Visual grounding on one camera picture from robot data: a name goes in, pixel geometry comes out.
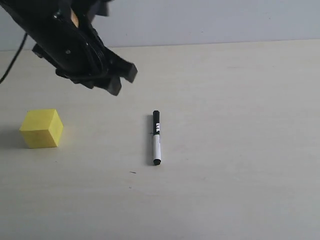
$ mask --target table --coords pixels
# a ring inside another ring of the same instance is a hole
[[[113,50],[139,70],[117,97],[30,51],[0,85],[0,239],[320,238],[320,40]],[[42,108],[60,147],[27,149]]]

